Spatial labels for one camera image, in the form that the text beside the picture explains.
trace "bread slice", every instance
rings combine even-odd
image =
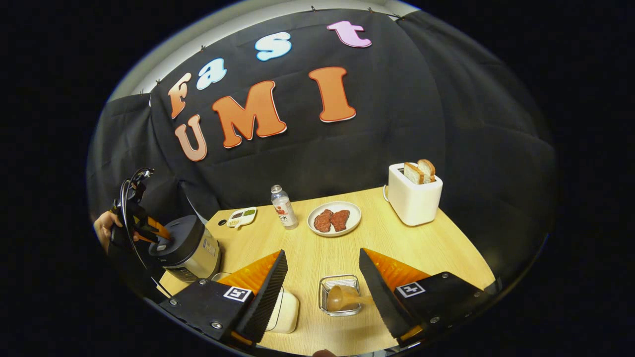
[[[436,179],[434,178],[434,174],[436,173],[434,171],[434,165],[430,161],[426,159],[421,159],[417,161],[417,165],[419,166],[419,170],[421,170],[424,173],[425,184],[429,184],[430,182],[436,181]]]
[[[403,174],[415,185],[424,183],[424,173],[411,163],[403,163]]]

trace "white box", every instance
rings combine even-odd
[[[435,175],[436,181],[416,185],[399,169],[403,170],[403,163],[388,166],[388,202],[408,226],[432,222],[439,208],[443,181]]]

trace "black fabric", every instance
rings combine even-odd
[[[363,26],[358,34],[372,45],[351,48],[326,29],[342,20]],[[257,60],[255,42],[281,31],[291,34],[291,51]],[[198,90],[199,70],[219,57],[227,74]],[[344,88],[357,111],[351,120],[319,120],[321,96],[308,73],[329,66],[348,72]],[[168,91],[188,72],[185,109],[171,119]],[[254,134],[224,148],[212,104],[231,96],[245,106],[251,86],[267,80],[276,83],[273,98],[286,132]],[[539,109],[499,59],[422,11],[397,22],[358,10],[268,20],[193,53],[153,89],[151,108],[147,99],[132,96],[107,105],[110,114],[100,120],[90,154],[92,212],[108,208],[123,172],[137,166],[157,169],[143,206],[157,218],[174,219],[188,214],[177,215],[187,203],[182,192],[208,218],[219,209],[269,204],[274,184],[292,200],[380,187],[389,165],[427,158],[444,181],[441,209],[503,285],[535,256],[551,224],[556,163]],[[195,114],[208,150],[198,162],[185,156],[175,136],[175,128]],[[196,149],[192,129],[186,133]]]

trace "plastic bottle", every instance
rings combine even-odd
[[[298,218],[293,213],[291,207],[291,200],[289,195],[282,190],[280,185],[274,185],[271,187],[271,203],[280,218],[280,222],[286,229],[294,229],[298,226]]]

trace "wooden table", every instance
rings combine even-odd
[[[307,216],[319,205],[348,201],[362,212],[349,234],[325,238],[313,233]],[[283,249],[288,261],[284,288],[300,301],[296,330],[289,334],[265,332],[260,345],[310,356],[327,348],[337,356],[369,353],[397,345],[375,306],[364,306],[354,316],[331,317],[318,307],[319,280],[327,275],[354,274],[362,295],[369,295],[359,270],[359,249],[369,248],[428,274],[449,271],[484,289],[494,282],[489,266],[461,230],[438,210],[434,221],[421,226],[403,224],[384,200],[382,188],[292,202],[298,227],[286,230],[271,205],[258,207],[255,220],[240,231],[218,221],[234,210],[217,212],[207,229],[224,252],[221,271],[233,273],[253,261]],[[172,294],[186,283],[164,274],[161,284]]]

